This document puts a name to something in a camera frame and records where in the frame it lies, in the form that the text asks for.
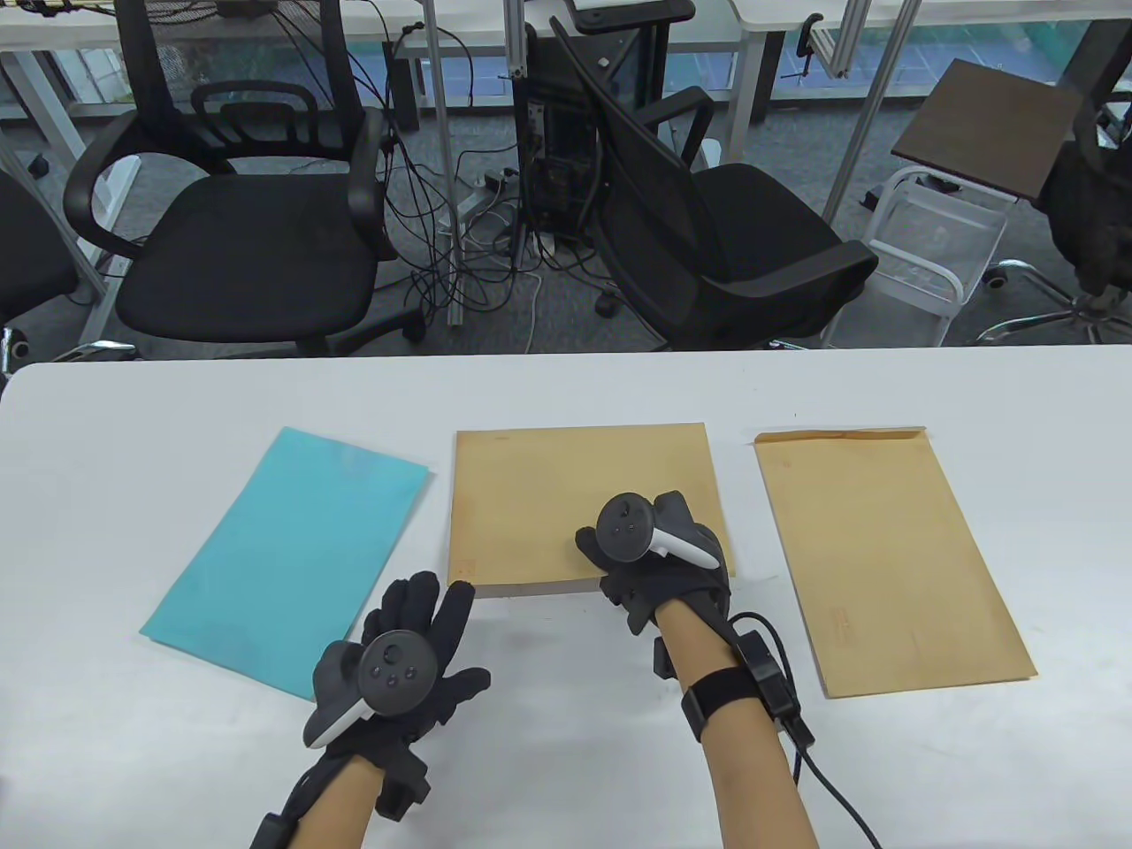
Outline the person's left hand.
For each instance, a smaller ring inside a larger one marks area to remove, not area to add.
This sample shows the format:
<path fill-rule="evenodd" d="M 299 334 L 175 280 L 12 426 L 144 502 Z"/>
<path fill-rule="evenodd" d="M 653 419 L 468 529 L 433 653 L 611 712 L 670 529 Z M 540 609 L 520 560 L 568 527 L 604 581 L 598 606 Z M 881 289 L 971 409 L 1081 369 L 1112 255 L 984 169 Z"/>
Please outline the person's left hand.
<path fill-rule="evenodd" d="M 396 578 L 365 617 L 363 637 L 336 640 L 317 663 L 307 747 L 365 760 L 396 784 L 423 784 L 427 767 L 411 747 L 492 684 L 484 668 L 448 670 L 474 598 L 463 581 L 441 591 L 432 571 Z"/>

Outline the person's right hand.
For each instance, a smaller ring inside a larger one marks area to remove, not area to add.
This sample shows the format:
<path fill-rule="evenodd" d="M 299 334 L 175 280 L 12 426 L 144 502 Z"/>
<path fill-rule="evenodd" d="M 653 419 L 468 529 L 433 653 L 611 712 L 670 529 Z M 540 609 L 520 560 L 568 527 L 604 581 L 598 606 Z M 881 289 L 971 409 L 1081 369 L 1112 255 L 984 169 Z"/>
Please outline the person's right hand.
<path fill-rule="evenodd" d="M 595 526 L 575 533 L 578 554 L 598 567 L 604 597 L 627 614 L 638 635 L 657 611 L 679 600 L 721 633 L 730 609 L 730 577 L 715 533 L 692 517 L 684 495 L 616 494 Z"/>

